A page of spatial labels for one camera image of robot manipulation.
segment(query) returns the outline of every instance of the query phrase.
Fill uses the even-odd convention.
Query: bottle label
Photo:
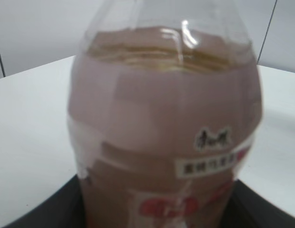
[[[190,186],[176,194],[132,191],[128,228],[199,228],[204,223],[199,214],[208,208],[216,217],[213,211],[226,205],[232,187],[230,180],[200,195],[191,194]]]
[[[177,178],[197,178],[223,172],[234,167],[248,152],[250,147],[227,154],[199,159],[175,160]]]

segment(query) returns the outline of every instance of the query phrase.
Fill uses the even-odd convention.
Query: table surface
[[[0,227],[76,173],[66,127],[73,57],[0,79]],[[295,73],[260,66],[264,118],[240,179],[295,217]]]

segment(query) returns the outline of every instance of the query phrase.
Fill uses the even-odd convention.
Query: pink liquid
[[[130,50],[89,50],[72,71],[69,131],[88,227],[216,228],[261,119],[255,60],[181,66],[164,49]]]

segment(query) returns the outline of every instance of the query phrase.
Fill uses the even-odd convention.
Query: white label
[[[194,149],[198,152],[204,150],[222,150],[231,144],[231,130],[229,127],[213,134],[209,128],[202,128],[195,137]]]
[[[195,178],[216,174],[232,168],[241,160],[249,148],[238,152],[221,154],[200,159],[178,159],[175,160],[177,178]]]

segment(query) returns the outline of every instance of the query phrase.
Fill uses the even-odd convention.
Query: plastic bottle
[[[216,228],[261,119],[229,0],[107,0],[71,76],[89,228]]]

